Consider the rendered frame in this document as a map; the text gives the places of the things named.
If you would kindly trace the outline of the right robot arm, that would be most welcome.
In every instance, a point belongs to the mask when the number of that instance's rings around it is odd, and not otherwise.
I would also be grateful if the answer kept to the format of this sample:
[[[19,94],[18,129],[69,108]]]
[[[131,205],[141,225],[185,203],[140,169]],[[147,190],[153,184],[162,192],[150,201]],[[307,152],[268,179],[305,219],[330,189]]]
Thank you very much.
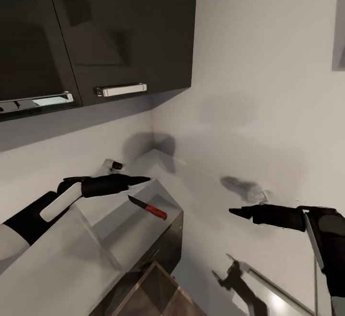
[[[280,207],[273,205],[270,190],[257,192],[260,203],[229,209],[230,213],[255,224],[307,231],[320,270],[326,275],[336,316],[345,316],[345,218],[337,209],[319,206]],[[303,212],[309,210],[309,212]]]

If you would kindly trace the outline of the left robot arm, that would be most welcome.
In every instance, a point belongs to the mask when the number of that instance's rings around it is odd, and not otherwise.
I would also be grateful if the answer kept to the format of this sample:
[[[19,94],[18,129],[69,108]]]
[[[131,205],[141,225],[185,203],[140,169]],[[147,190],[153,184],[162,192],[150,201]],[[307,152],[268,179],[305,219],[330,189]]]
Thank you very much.
[[[64,178],[57,192],[49,191],[0,225],[0,275],[29,249],[79,198],[106,196],[128,190],[150,178],[120,174],[122,163],[106,158],[108,175]]]

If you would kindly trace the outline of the parer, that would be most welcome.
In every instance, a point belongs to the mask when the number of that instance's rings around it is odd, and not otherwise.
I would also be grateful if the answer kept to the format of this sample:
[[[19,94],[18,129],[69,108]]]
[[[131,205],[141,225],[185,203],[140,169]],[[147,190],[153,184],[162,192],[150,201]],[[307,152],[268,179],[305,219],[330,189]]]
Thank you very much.
[[[130,195],[128,195],[128,197],[129,197],[130,200],[132,200],[133,202],[141,205],[146,210],[150,210],[154,214],[159,215],[159,216],[163,217],[164,219],[167,217],[167,214],[165,212],[163,212],[163,211],[161,211],[161,210],[159,210],[159,209],[157,209],[157,208],[155,208],[155,207],[153,207],[153,206],[151,206],[149,204],[146,204],[146,203],[144,203],[144,202],[142,202],[142,201],[140,201],[140,200],[138,200],[138,199],[136,199],[136,198],[134,198],[134,197],[132,197]]]

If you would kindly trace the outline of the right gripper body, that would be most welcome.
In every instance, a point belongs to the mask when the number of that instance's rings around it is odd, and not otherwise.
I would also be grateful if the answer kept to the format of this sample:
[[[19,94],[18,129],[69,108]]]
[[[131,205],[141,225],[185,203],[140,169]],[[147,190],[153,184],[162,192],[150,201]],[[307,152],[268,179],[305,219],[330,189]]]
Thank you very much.
[[[255,224],[267,224],[270,226],[286,227],[285,208],[272,204],[256,204],[250,206],[252,218]]]

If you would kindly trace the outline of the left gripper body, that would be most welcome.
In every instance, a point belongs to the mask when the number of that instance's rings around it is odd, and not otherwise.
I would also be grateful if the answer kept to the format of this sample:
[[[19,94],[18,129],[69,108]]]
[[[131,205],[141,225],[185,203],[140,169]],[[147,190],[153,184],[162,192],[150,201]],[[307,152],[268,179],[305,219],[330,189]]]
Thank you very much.
[[[117,188],[117,180],[119,177],[123,176],[122,174],[112,174],[96,178],[95,194],[97,194],[97,196],[106,196],[120,193],[121,190]],[[125,190],[128,190],[128,185],[124,186],[122,191]]]

